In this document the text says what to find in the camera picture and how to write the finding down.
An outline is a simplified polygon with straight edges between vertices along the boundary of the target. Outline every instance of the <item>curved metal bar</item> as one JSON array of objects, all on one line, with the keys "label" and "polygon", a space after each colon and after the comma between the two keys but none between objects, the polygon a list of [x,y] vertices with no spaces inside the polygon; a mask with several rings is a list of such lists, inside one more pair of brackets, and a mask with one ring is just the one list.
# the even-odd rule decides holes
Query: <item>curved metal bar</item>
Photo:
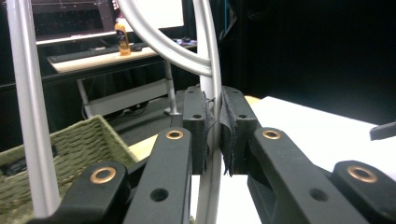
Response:
[{"label": "curved metal bar", "polygon": [[212,224],[217,221],[219,206],[219,189],[221,180],[221,152],[219,149],[221,127],[219,114],[221,109],[221,75],[219,68],[219,53],[215,27],[208,0],[193,0],[195,20],[197,24],[198,54],[208,56],[211,62],[212,77],[201,77],[201,89],[209,99],[214,99],[212,110],[218,121],[209,133],[210,149],[206,173],[201,176],[197,207],[197,223]]},{"label": "curved metal bar", "polygon": [[139,11],[136,0],[119,0],[118,3],[134,32],[167,61],[196,75],[212,76],[210,60],[182,48],[158,29],[153,28]]},{"label": "curved metal bar", "polygon": [[50,149],[31,2],[7,1],[7,15],[33,208],[35,217],[49,217],[61,199]]}]

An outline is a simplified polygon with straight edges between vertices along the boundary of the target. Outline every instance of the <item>wicker basket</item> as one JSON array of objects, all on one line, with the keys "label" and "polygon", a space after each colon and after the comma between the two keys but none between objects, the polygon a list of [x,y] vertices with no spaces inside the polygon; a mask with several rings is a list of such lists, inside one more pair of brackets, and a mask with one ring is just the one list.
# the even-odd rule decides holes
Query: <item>wicker basket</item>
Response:
[{"label": "wicker basket", "polygon": [[[118,161],[134,164],[134,155],[120,137],[100,116],[76,123],[50,135],[57,149],[54,157],[61,198],[73,181],[88,166],[99,161]],[[24,157],[23,146],[0,153],[0,166]],[[16,175],[0,174],[0,222],[25,223],[33,217],[26,171]]]}]

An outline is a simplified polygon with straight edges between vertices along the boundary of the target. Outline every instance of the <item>bottle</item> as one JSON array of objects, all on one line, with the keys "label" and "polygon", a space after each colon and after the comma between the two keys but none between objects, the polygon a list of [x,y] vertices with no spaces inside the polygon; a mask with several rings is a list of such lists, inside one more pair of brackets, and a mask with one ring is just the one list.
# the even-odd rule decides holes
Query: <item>bottle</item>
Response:
[{"label": "bottle", "polygon": [[119,40],[120,56],[130,55],[131,49],[129,48],[128,35],[126,33],[125,26],[117,22],[114,29],[116,30],[116,36]]}]

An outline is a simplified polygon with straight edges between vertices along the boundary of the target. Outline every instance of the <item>computer monitor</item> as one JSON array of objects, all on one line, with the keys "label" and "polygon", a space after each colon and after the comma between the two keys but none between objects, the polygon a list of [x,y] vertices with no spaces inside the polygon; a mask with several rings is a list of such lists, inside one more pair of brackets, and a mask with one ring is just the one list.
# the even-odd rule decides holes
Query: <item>computer monitor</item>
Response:
[{"label": "computer monitor", "polygon": [[[38,46],[115,35],[116,21],[132,28],[123,18],[117,0],[31,0]],[[182,0],[137,0],[143,15],[156,28],[184,25]]]}]

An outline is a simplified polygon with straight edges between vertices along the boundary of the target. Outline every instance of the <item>metal grommet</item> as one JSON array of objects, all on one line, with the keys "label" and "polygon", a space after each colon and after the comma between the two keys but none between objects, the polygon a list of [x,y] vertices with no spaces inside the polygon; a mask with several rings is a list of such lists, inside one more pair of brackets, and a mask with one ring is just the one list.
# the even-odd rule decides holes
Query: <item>metal grommet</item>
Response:
[{"label": "metal grommet", "polygon": [[352,177],[366,183],[375,183],[378,180],[375,173],[361,166],[349,166],[347,172],[352,175]]},{"label": "metal grommet", "polygon": [[264,132],[262,132],[262,135],[269,139],[279,139],[280,138],[280,133],[277,133],[272,130],[264,131]]},{"label": "metal grommet", "polygon": [[[101,172],[107,172],[106,176],[103,177],[99,177],[99,173]],[[114,178],[114,176],[116,176],[116,169],[114,169],[113,167],[102,167],[97,169],[95,172],[93,172],[91,174],[91,182],[93,184],[105,184],[106,182],[110,181],[111,179]]]},{"label": "metal grommet", "polygon": [[177,139],[180,139],[183,137],[183,132],[173,130],[173,131],[168,132],[166,134],[166,137],[169,139],[172,139],[172,140],[177,140]]}]

